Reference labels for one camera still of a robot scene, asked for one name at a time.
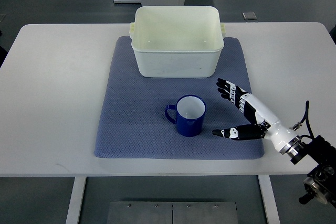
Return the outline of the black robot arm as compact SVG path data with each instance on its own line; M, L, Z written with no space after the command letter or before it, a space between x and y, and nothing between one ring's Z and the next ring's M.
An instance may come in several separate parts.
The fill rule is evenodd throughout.
M317 162L303 181L306 194L299 198L299 202L305 205L315 198L322 204L335 206L335 147L318 135L308 144L298 141L288 155L293 164L307 155Z

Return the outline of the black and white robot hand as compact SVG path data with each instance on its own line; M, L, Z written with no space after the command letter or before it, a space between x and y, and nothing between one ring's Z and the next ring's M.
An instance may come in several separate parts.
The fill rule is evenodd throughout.
M235 141L264 138L270 140L275 150L287 154L293 164L303 159L304 144L293 128L283 126L280 119L253 94L227 80L217 79L217 91L231 102L249 121L249 124L229 129L212 130L212 134Z

